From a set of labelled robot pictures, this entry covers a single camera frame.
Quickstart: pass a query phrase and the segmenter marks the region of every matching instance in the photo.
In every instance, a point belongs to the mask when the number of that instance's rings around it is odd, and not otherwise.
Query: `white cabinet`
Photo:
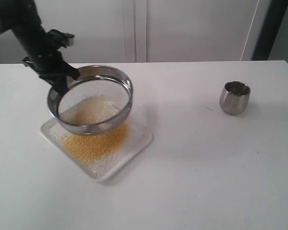
[[[36,0],[44,28],[76,35],[68,62],[249,60],[270,0]],[[25,52],[11,31],[0,63]]]

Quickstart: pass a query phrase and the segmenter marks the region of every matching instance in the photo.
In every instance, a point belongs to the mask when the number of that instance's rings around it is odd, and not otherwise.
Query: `stainless steel cup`
[[[237,115],[242,113],[249,103],[251,89],[239,81],[227,82],[220,96],[220,106],[224,113]]]

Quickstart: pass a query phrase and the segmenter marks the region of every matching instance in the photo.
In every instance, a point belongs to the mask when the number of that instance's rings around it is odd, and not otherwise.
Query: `white plate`
[[[129,127],[128,137],[126,138],[120,149],[112,156],[103,160],[96,161],[92,166],[85,166],[80,161],[66,151],[61,145],[59,139],[68,132],[55,120],[47,121],[41,127],[41,135],[49,141],[56,149],[65,153],[78,166],[80,166],[94,182],[101,182],[114,175],[121,167],[144,149],[153,139],[152,132],[144,126],[141,126],[130,118],[125,122]]]

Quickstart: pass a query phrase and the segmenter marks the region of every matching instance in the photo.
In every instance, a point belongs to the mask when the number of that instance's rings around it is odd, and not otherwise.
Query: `table surface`
[[[0,230],[288,230],[286,62],[111,65],[155,138],[102,184],[40,135],[49,85],[0,65]],[[252,90],[238,116],[218,104],[232,80]]]

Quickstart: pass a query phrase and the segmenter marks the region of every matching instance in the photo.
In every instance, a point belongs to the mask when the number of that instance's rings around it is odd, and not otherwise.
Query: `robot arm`
[[[28,54],[23,63],[58,93],[67,90],[66,76],[78,78],[78,70],[68,65],[58,51],[72,45],[74,35],[57,30],[46,33],[34,0],[0,0],[0,34],[10,29]]]

